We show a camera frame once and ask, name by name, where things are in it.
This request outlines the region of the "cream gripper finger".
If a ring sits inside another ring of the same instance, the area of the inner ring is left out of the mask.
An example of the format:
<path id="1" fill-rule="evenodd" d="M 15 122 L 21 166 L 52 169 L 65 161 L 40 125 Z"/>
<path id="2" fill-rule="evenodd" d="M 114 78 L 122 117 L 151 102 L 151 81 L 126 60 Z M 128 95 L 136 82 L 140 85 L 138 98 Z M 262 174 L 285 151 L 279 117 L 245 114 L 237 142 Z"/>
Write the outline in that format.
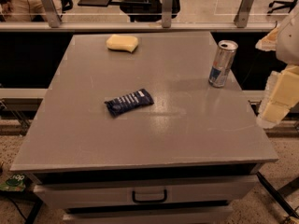
<path id="1" fill-rule="evenodd" d="M 277 47 L 278 28 L 274 28 L 266 36 L 260 39 L 255 48 L 262 51 L 275 51 Z"/>
<path id="2" fill-rule="evenodd" d="M 258 110 L 257 124 L 271 129 L 299 103 L 299 66 L 288 64 L 281 72 L 272 71 Z"/>

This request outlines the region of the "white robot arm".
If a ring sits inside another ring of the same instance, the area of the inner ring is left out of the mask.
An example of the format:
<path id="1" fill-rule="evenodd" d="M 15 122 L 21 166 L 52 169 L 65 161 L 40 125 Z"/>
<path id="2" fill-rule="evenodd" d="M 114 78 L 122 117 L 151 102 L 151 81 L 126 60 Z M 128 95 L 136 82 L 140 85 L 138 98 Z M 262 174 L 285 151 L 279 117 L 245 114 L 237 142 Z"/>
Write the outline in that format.
<path id="1" fill-rule="evenodd" d="M 280 26 L 260 39 L 255 48 L 274 51 L 277 59 L 287 64 L 281 72 L 271 72 L 258 110 L 258 125 L 271 129 L 299 103 L 299 6 Z"/>

